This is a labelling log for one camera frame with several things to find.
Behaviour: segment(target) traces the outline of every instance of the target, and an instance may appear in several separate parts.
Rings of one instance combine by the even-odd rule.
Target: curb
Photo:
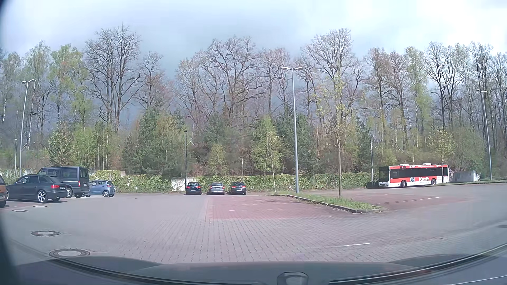
[[[290,197],[290,198],[294,198],[294,199],[308,201],[308,202],[312,202],[312,203],[315,203],[315,204],[320,204],[320,205],[328,206],[328,207],[331,207],[331,208],[347,211],[347,212],[350,212],[350,213],[378,213],[378,212],[387,210],[384,207],[379,207],[377,209],[353,209],[353,208],[349,208],[349,207],[345,207],[345,206],[338,206],[338,205],[334,205],[334,204],[329,204],[329,203],[325,203],[325,202],[315,201],[315,200],[311,200],[311,199],[308,199],[308,198],[303,198],[303,197],[289,195],[289,194],[269,194],[269,195],[270,196],[285,196],[285,197]]]

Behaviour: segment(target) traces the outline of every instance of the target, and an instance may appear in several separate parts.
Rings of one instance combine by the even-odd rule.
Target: forest
[[[235,35],[181,59],[170,76],[163,53],[141,50],[141,40],[118,26],[82,50],[44,41],[24,55],[1,50],[0,169],[20,167],[21,144],[21,167],[32,169],[183,177],[187,147],[189,176],[294,174],[288,66],[301,67],[300,174],[370,172],[373,152],[375,168],[444,162],[489,177],[489,137],[492,175],[507,177],[507,53],[490,44],[358,56],[340,28],[289,54]]]

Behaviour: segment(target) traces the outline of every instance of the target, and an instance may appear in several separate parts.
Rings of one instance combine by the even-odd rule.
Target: car
[[[64,183],[67,190],[66,198],[73,195],[81,198],[90,192],[90,179],[88,177],[88,169],[80,166],[57,166],[43,167],[37,174],[54,175],[59,177]]]
[[[201,195],[201,185],[199,182],[188,182],[187,186],[185,187],[185,194],[191,195],[191,194],[197,194]]]
[[[57,176],[29,174],[22,176],[11,185],[7,185],[9,200],[48,200],[59,201],[67,195],[66,184]]]
[[[90,192],[86,197],[92,195],[101,195],[104,197],[113,197],[116,193],[116,187],[111,180],[93,180],[90,181]]]
[[[0,175],[0,208],[5,207],[8,198],[9,193],[7,192],[7,188],[5,187],[4,178]]]
[[[216,193],[225,195],[225,187],[222,182],[213,182],[209,185],[208,194]]]
[[[229,194],[243,194],[246,195],[246,185],[244,182],[235,181],[231,183],[231,187],[229,189]]]

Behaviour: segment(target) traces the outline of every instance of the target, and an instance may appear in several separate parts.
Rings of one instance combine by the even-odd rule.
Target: hedge
[[[98,170],[90,175],[90,180],[102,179],[111,180],[115,184],[118,193],[157,193],[172,192],[173,181],[162,180],[160,176],[147,175],[126,175],[121,176],[119,170]],[[4,177],[8,184],[15,181],[14,177]],[[256,175],[256,176],[197,176],[193,178],[201,185],[209,185],[212,182],[222,182],[228,186],[233,181],[245,182],[249,191],[273,191],[273,176]],[[342,186],[344,189],[362,188],[370,182],[371,174],[366,172],[360,173],[343,173]],[[295,176],[288,174],[275,175],[277,190],[292,190],[295,185]],[[337,174],[315,174],[299,176],[300,190],[321,190],[321,189],[337,189]]]

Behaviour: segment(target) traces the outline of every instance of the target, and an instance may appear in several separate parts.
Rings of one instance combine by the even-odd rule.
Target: brick paving
[[[507,224],[502,186],[355,194],[384,203],[387,198],[382,196],[440,198],[414,201],[424,206],[358,215],[288,197],[119,194],[72,198],[44,208],[9,201],[10,207],[0,209],[0,218],[14,255],[16,244],[22,244],[46,258],[52,250],[80,248],[93,255],[161,263],[393,261],[476,253],[505,242],[507,229],[496,227]],[[15,208],[28,212],[11,211]],[[41,230],[62,234],[30,235]],[[23,263],[22,255],[16,256]]]

